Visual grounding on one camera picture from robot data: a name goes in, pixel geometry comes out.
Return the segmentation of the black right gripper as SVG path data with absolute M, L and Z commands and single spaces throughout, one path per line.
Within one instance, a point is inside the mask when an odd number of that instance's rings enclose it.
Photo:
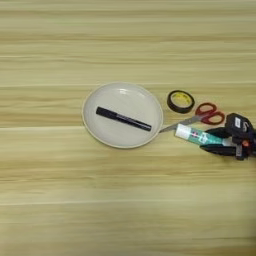
M 229 138 L 230 133 L 226 131 L 224 127 L 218 127 L 207 130 L 208 134 L 219 138 Z M 243 161 L 249 156 L 256 156 L 256 134 L 241 138 L 238 136 L 232 137 L 233 146 L 223 146 L 221 144 L 207 144 L 201 145 L 200 148 L 206 152 L 217 154 L 221 156 L 235 156 L 237 160 Z

